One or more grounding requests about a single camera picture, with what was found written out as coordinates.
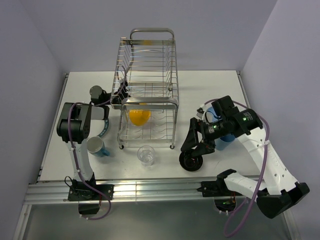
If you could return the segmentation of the black bowl floral outside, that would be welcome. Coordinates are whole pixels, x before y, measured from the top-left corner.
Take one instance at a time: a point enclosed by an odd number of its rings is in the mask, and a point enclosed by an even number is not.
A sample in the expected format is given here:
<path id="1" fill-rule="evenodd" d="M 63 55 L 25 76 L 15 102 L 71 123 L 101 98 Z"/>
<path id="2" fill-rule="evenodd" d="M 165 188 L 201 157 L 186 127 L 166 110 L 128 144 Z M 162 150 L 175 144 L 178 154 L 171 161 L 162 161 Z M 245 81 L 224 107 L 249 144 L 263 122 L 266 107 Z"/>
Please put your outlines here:
<path id="1" fill-rule="evenodd" d="M 193 152 L 194 150 L 190 149 L 190 150 L 181 152 L 179 155 L 180 166 L 188 172 L 198 171 L 203 165 L 203 157 L 202 156 L 194 157 L 192 156 Z"/>

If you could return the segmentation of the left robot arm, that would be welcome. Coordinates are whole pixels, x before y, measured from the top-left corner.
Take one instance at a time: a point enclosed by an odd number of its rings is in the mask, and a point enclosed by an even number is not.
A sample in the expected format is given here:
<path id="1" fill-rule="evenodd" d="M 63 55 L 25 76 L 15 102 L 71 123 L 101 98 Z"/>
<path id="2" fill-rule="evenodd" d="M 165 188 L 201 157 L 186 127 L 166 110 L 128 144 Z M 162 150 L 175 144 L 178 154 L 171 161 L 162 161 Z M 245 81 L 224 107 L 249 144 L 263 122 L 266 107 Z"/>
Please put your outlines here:
<path id="1" fill-rule="evenodd" d="M 100 190 L 96 183 L 95 173 L 88 155 L 88 142 L 94 140 L 94 154 L 108 156 L 100 136 L 89 137 L 91 120 L 102 120 L 109 123 L 110 104 L 119 104 L 126 94 L 126 80 L 121 80 L 115 96 L 102 87 L 94 85 L 90 88 L 90 102 L 66 102 L 62 107 L 56 126 L 56 132 L 66 144 L 73 167 L 73 177 L 69 185 L 70 201 L 110 199 L 109 195 Z"/>

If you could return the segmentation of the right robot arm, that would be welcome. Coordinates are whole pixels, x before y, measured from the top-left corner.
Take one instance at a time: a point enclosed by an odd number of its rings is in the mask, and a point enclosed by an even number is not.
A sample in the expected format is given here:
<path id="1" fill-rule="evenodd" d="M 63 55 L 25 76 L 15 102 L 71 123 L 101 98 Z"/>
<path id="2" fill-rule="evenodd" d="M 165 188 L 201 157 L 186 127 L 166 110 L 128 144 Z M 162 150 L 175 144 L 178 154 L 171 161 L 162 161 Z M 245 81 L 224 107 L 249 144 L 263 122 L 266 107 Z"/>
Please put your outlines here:
<path id="1" fill-rule="evenodd" d="M 257 203 L 260 211 L 273 219 L 299 203 L 309 192 L 305 182 L 299 182 L 285 167 L 269 141 L 267 122 L 251 108 L 240 111 L 240 103 L 226 95 L 209 100 L 216 120 L 206 122 L 205 105 L 190 119 L 189 130 L 180 148 L 179 163 L 183 169 L 195 172 L 202 167 L 203 156 L 216 150 L 216 140 L 233 136 L 245 147 L 260 171 L 257 181 L 234 169 L 218 174 L 215 181 L 203 181 L 198 191 L 203 197 L 243 195 Z"/>

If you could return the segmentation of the yellow ribbed bowl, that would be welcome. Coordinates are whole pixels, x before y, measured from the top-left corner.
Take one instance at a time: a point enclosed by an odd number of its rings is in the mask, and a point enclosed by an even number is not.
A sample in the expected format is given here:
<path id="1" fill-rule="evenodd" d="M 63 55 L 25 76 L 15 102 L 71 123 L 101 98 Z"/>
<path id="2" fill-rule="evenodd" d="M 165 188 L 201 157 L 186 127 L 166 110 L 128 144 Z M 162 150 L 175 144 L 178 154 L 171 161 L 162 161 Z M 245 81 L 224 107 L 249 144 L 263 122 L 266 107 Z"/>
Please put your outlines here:
<path id="1" fill-rule="evenodd" d="M 128 111 L 129 119 L 134 126 L 143 126 L 151 117 L 151 111 L 145 109 L 131 109 Z"/>

